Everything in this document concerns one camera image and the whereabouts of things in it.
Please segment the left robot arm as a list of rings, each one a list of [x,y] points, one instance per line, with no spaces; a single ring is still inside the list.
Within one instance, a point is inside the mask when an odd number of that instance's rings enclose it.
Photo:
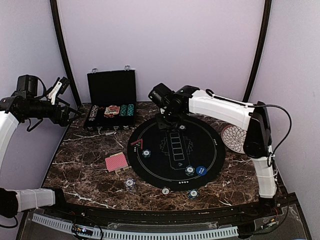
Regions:
[[[27,123],[27,132],[38,127],[48,119],[60,127],[67,127],[81,117],[81,113],[59,97],[31,97],[12,95],[0,101],[0,214],[11,219],[18,213],[49,207],[60,218],[71,213],[65,203],[60,188],[43,188],[35,183],[23,183],[33,180],[32,174],[41,174],[45,168],[39,166],[41,160],[46,163],[53,152],[49,141],[58,142],[58,135],[49,129],[44,143],[37,140],[37,134],[28,138],[19,126]]]

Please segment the blue green chip stack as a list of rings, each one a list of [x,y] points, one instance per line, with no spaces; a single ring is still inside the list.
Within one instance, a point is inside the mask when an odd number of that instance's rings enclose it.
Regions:
[[[187,196],[191,200],[195,200],[199,197],[200,193],[197,189],[191,189],[188,193]]]

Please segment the blue white chip stack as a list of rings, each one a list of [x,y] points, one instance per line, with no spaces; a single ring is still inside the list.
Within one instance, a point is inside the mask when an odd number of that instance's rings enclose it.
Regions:
[[[132,178],[128,178],[124,181],[124,185],[127,191],[135,192],[137,190],[136,182]]]

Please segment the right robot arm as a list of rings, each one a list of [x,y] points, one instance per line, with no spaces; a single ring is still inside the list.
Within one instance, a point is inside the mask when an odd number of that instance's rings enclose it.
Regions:
[[[178,91],[159,83],[148,94],[160,108],[160,123],[176,127],[189,113],[222,120],[246,131],[243,150],[253,161],[258,180],[258,192],[263,200],[255,205],[255,213],[266,217],[275,208],[272,198],[276,194],[276,178],[272,164],[272,138],[268,111],[263,102],[241,102],[213,91],[185,85]]]

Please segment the brown white chip stack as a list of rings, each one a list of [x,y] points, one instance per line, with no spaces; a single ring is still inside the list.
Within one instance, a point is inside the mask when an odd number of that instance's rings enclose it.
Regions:
[[[163,187],[162,189],[161,189],[161,194],[163,195],[163,196],[167,196],[167,195],[169,195],[171,193],[171,190],[170,190],[170,188],[168,188],[168,187]]]

